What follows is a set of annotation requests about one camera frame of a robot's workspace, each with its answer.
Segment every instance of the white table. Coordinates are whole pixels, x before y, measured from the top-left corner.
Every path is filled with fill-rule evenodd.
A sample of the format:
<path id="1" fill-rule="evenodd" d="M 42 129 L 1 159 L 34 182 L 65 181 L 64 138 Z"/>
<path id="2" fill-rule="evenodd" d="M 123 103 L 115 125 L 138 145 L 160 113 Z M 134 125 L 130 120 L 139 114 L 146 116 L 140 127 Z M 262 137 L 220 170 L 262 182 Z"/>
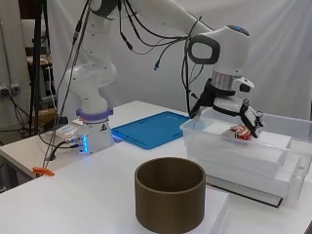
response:
<path id="1" fill-rule="evenodd" d="M 160 106 L 133 101 L 114 108 L 114 115 L 109 118 L 109 125 L 111 128 L 115 128 L 137 119 L 160 113 L 165 109 L 166 108 Z M 45 141 L 49 142 L 51 134 L 47 133 L 42 135 L 42 137 Z M 0 147 L 0 155 L 10 163 L 14 171 L 18 171 L 27 178 L 36 178 L 36 174 L 32 172 L 32 168 L 42 167 L 47 147 L 48 146 L 43 143 L 38 136 L 33 136 Z M 49 169 L 55 171 L 86 157 L 87 156 L 84 154 L 78 154 L 75 150 L 59 149 L 57 152 L 57 159 L 49 163 Z M 4 174 L 6 177 L 5 181 L 10 182 L 10 180 L 12 180 L 11 183 L 6 184 L 8 188 L 15 187 L 18 184 L 16 181 L 17 176 L 15 172 L 12 172 L 11 167 L 6 168 L 6 173 Z"/>
<path id="2" fill-rule="evenodd" d="M 111 126 L 169 110 L 142 102 L 116 108 Z M 134 199 L 134 172 L 143 162 L 186 157 L 182 139 L 153 150 L 122 142 L 0 195 L 1 233 L 130 233 L 127 216 Z M 225 234 L 300 234 L 312 219 L 312 179 L 295 205 L 280 209 L 230 195 Z"/>

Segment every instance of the wall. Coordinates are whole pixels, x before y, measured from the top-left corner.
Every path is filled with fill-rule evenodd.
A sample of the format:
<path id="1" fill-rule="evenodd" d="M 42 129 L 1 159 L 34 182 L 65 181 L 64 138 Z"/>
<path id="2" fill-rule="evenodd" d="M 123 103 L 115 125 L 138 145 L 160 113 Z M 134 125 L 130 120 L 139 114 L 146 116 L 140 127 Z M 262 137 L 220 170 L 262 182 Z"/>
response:
<path id="1" fill-rule="evenodd" d="M 19 84 L 21 92 L 15 97 L 16 103 L 28 110 L 30 87 L 25 48 L 23 45 L 19 0 L 0 0 L 0 19 L 3 21 L 4 37 L 14 84 Z M 0 36 L 0 84 L 9 87 L 8 71 L 4 48 Z M 0 128 L 17 122 L 14 107 L 6 98 L 0 98 Z"/>

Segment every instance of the electrical outlet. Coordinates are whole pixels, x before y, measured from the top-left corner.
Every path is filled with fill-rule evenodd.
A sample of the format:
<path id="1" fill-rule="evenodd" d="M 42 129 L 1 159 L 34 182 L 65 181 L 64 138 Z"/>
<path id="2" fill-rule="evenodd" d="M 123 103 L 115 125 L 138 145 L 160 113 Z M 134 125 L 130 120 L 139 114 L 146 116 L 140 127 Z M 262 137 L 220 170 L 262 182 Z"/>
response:
<path id="1" fill-rule="evenodd" d="M 20 93 L 20 85 L 12 85 L 11 86 L 11 94 L 16 96 Z"/>
<path id="2" fill-rule="evenodd" d="M 9 89 L 8 87 L 2 87 L 0 86 L 0 98 L 5 97 L 6 95 L 9 94 Z"/>

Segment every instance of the blue tray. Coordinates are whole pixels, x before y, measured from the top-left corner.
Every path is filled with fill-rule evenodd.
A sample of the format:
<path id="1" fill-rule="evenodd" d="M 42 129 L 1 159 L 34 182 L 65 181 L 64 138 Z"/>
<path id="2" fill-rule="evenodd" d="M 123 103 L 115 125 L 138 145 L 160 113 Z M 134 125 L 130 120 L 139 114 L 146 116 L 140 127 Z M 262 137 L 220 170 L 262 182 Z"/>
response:
<path id="1" fill-rule="evenodd" d="M 115 137 L 143 149 L 152 149 L 183 136 L 180 125 L 189 118 L 173 112 L 163 112 L 112 129 Z"/>

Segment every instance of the red object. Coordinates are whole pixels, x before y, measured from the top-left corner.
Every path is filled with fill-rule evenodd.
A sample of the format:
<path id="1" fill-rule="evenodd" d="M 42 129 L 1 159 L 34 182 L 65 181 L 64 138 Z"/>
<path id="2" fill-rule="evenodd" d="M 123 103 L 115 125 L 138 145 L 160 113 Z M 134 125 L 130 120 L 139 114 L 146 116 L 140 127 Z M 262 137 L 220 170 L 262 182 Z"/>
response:
<path id="1" fill-rule="evenodd" d="M 43 175 L 47 175 L 47 176 L 55 176 L 55 174 L 53 172 L 51 172 L 49 169 L 44 169 L 44 168 L 33 168 L 32 171 L 35 174 L 43 174 Z"/>
<path id="2" fill-rule="evenodd" d="M 231 127 L 231 131 L 235 133 L 235 138 L 250 140 L 252 138 L 251 131 L 244 125 Z"/>

